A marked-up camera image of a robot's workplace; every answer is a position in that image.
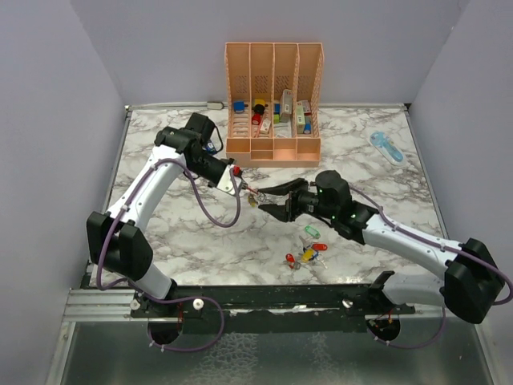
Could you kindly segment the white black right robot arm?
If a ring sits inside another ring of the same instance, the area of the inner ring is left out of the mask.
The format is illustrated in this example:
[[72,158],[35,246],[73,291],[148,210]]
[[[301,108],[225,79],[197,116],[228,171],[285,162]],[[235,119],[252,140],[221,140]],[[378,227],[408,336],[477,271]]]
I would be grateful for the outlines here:
[[310,215],[348,241],[384,249],[425,269],[416,275],[381,274],[368,294],[376,313],[385,314],[396,305],[439,306],[463,321],[479,324],[492,306],[512,300],[511,295],[499,299],[512,281],[481,241],[452,241],[405,226],[385,215],[375,201],[354,200],[355,189],[334,170],[320,172],[313,182],[297,178],[261,191],[285,198],[282,205],[259,206],[281,222]]

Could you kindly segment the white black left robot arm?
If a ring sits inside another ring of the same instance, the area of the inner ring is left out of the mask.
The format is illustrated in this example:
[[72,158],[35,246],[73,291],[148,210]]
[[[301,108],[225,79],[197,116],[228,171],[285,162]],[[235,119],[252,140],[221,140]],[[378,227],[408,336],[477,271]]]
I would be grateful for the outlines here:
[[149,306],[159,316],[175,311],[176,282],[156,266],[144,232],[168,188],[181,175],[191,182],[200,177],[213,188],[240,198],[241,181],[233,159],[217,159],[207,150],[217,129],[206,115],[193,113],[183,128],[158,131],[148,160],[127,191],[105,213],[93,212],[87,218],[98,289],[112,287],[102,283],[102,272],[108,270],[149,297]]

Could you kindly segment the grey red key organizer plate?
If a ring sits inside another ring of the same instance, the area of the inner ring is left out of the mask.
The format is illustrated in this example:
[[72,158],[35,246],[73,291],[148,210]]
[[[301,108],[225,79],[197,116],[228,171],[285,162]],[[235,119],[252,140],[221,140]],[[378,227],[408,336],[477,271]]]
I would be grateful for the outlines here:
[[263,192],[260,192],[259,190],[248,186],[247,184],[242,184],[240,190],[246,192],[247,200],[248,197],[252,197],[253,199],[255,199],[258,203],[258,206],[264,204],[275,204],[275,201],[273,199],[270,199]]

